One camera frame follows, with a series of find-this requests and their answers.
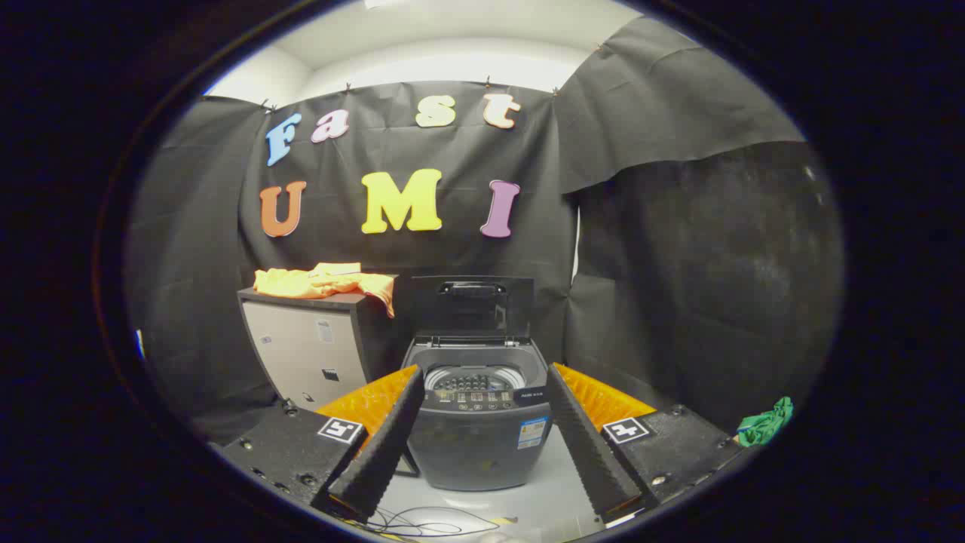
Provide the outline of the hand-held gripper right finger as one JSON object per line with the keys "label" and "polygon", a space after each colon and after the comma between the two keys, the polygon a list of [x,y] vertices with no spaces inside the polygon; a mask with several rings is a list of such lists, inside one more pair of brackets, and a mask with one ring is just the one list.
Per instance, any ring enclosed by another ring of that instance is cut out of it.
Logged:
{"label": "hand-held gripper right finger", "polygon": [[688,406],[654,408],[569,367],[548,367],[546,392],[593,512],[610,525],[686,497],[745,455]]}

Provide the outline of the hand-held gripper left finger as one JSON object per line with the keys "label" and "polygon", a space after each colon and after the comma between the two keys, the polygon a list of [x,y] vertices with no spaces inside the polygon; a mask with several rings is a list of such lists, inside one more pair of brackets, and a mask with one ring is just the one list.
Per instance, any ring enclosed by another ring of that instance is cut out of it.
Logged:
{"label": "hand-held gripper left finger", "polygon": [[423,372],[406,367],[318,410],[285,400],[221,457],[282,499],[362,523],[392,481],[424,396]]}

